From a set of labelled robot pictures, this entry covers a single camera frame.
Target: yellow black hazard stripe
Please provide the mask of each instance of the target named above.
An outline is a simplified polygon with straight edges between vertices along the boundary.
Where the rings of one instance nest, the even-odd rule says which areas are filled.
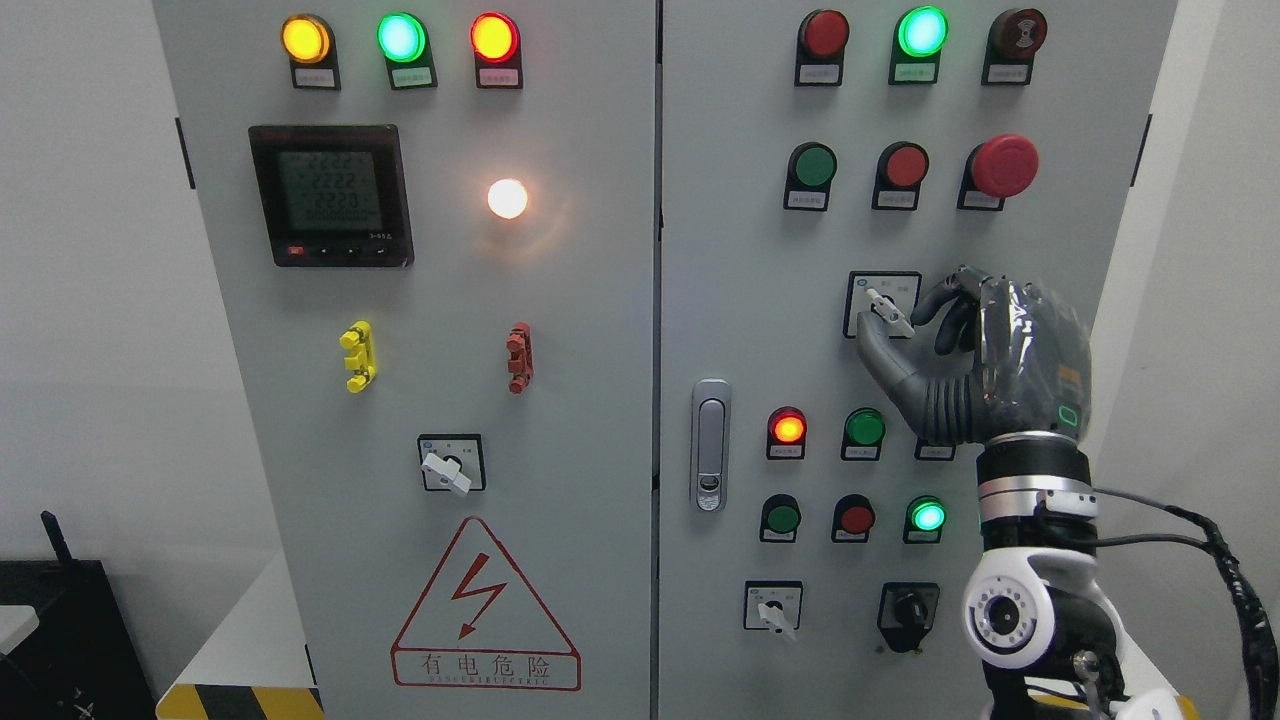
[[[156,720],[324,720],[315,688],[174,685]]]

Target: black object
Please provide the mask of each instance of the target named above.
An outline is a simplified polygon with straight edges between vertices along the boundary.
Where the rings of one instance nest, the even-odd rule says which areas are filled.
[[[41,514],[58,561],[0,561],[0,605],[29,605],[40,626],[0,656],[0,717],[155,717],[102,564],[76,560],[52,512]]]
[[[396,126],[255,126],[248,141],[276,265],[413,261]]]
[[[890,650],[920,650],[920,642],[933,629],[941,594],[937,583],[884,583],[878,625]]]

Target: green push button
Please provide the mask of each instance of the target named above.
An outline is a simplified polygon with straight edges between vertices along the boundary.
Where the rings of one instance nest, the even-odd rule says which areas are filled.
[[[764,518],[764,527],[780,536],[792,533],[800,527],[800,511],[790,505],[780,505],[769,510]]]
[[[879,410],[856,410],[845,420],[845,437],[854,445],[876,445],[884,439],[884,418]]]
[[[796,158],[795,173],[801,183],[822,187],[836,176],[836,155],[826,147],[809,147]]]

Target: red indicator light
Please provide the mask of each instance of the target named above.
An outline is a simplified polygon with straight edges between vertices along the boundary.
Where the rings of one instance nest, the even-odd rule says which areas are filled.
[[[854,506],[840,515],[840,529],[851,536],[865,534],[876,524],[876,514],[869,507]]]
[[[849,19],[837,10],[814,10],[800,26],[800,42],[814,58],[835,58],[849,42]]]
[[[471,47],[488,63],[506,63],[520,49],[520,29],[502,13],[484,13],[471,23]]]
[[[919,146],[901,142],[891,146],[883,160],[884,179],[895,187],[913,187],[929,172],[929,156]]]
[[[794,443],[804,439],[806,430],[804,413],[795,407],[774,410],[769,416],[769,434],[776,442]]]

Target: robotic arm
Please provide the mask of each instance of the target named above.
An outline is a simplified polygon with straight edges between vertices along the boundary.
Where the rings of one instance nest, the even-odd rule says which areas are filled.
[[[911,324],[931,322],[948,302],[934,351],[972,350],[968,373],[938,378],[919,372],[891,343],[886,323],[896,315],[878,314],[886,313],[883,302],[858,315],[858,350],[920,438],[931,445],[986,446],[978,457],[984,552],[965,588],[963,618],[993,697],[983,717],[1184,717],[1167,691],[1126,696],[1120,670],[1126,635],[1096,582],[1094,548],[1106,541],[1097,539],[1097,495],[1088,459],[1076,448],[1089,419],[1084,327],[1065,304],[1038,287],[972,266],[959,268],[929,291],[911,313]],[[1221,551],[1215,555],[1220,570],[1220,556],[1233,564],[1234,574],[1222,570],[1222,575],[1238,597],[1233,582],[1243,583],[1243,577],[1225,542],[1204,544],[1211,553]],[[1245,629],[1242,602],[1236,606]],[[1270,720],[1276,696],[1275,643],[1261,605],[1247,610],[1257,630],[1254,641],[1265,626],[1271,643],[1268,659],[1265,648],[1258,653],[1270,662],[1268,673],[1261,673],[1266,678],[1256,682],[1251,675],[1249,682],[1254,717]],[[1088,712],[1070,715],[1034,702],[1028,678],[1074,684]]]

